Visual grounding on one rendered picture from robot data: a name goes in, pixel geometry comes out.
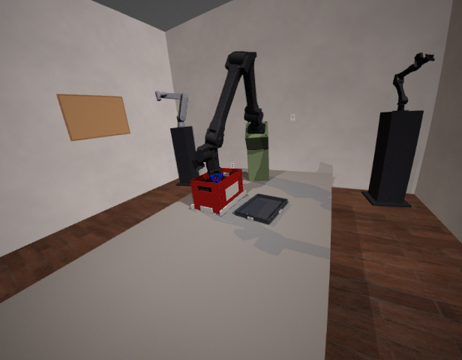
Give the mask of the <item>red crate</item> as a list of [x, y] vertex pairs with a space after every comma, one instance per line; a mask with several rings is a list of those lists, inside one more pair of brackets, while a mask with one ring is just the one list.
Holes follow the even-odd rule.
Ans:
[[[242, 169], [222, 168], [224, 173], [233, 173], [218, 183], [209, 182], [209, 174], [205, 173], [190, 180], [195, 209], [200, 206], [213, 208], [213, 213], [220, 214], [220, 210], [234, 200], [243, 191]], [[205, 180], [205, 181], [201, 181]], [[201, 191], [200, 187], [211, 188], [211, 192]]]

